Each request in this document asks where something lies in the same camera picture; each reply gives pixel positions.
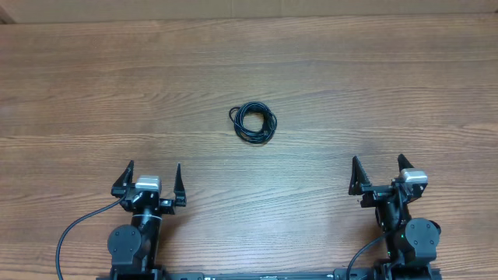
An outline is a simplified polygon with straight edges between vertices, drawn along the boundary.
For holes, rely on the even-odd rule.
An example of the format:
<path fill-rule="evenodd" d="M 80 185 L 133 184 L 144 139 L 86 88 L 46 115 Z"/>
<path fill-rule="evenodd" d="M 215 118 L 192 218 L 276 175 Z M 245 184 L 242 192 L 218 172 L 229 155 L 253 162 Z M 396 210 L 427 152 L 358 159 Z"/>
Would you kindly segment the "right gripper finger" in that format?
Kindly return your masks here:
<path fill-rule="evenodd" d="M 366 174 L 358 156 L 352 158 L 352 173 L 349 183 L 349 195 L 361 195 L 370 187 L 370 179 Z"/>
<path fill-rule="evenodd" d="M 408 159 L 403 154 L 398 155 L 397 161 L 398 161 L 398 168 L 400 171 L 404 169 L 413 168 L 413 165 L 408 161 Z"/>

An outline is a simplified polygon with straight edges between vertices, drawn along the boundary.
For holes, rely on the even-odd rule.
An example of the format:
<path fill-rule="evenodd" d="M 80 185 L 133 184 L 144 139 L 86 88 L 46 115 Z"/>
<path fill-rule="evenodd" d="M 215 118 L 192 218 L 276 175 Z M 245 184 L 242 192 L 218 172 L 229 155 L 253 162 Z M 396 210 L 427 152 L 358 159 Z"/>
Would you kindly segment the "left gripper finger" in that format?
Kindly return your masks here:
<path fill-rule="evenodd" d="M 174 182 L 174 194 L 176 199 L 185 199 L 184 183 L 181 177 L 181 165 L 177 164 L 177 171 Z"/>
<path fill-rule="evenodd" d="M 133 178 L 134 161 L 131 160 L 124 172 L 119 176 L 119 178 L 113 183 L 113 189 L 125 189 L 129 184 L 132 183 Z"/>

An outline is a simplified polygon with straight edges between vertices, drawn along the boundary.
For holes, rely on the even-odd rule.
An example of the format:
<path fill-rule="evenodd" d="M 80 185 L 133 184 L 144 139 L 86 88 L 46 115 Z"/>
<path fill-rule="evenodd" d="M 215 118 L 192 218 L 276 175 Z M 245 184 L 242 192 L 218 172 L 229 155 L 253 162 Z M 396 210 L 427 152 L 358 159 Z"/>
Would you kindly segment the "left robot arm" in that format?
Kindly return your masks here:
<path fill-rule="evenodd" d="M 134 162 L 112 185 L 110 193 L 119 205 L 132 213 L 129 224 L 115 228 L 107 239 L 111 255 L 111 279 L 169 279 L 166 268 L 156 264 L 163 215 L 173 215 L 177 207 L 187 204 L 186 191 L 178 166 L 174 198 L 162 198 L 162 181 L 158 176 L 142 175 L 133 180 Z"/>

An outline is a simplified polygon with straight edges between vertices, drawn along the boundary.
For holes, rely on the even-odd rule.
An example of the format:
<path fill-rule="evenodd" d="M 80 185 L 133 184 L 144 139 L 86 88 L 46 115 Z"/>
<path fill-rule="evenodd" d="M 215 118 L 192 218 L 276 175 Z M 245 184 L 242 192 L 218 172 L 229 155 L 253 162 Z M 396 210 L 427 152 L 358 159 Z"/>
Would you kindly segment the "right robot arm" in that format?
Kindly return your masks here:
<path fill-rule="evenodd" d="M 345 278 L 360 279 L 441 279 L 430 263 L 437 259 L 441 228 L 433 220 L 413 218 L 409 203 L 422 197 L 428 185 L 424 170 L 415 168 L 404 155 L 398 156 L 399 175 L 389 185 L 374 186 L 359 157 L 352 158 L 349 194 L 362 197 L 360 206 L 374 208 L 382 235 L 363 246 L 351 259 Z M 376 261 L 368 270 L 353 265 L 365 251 L 384 241 L 386 259 Z"/>

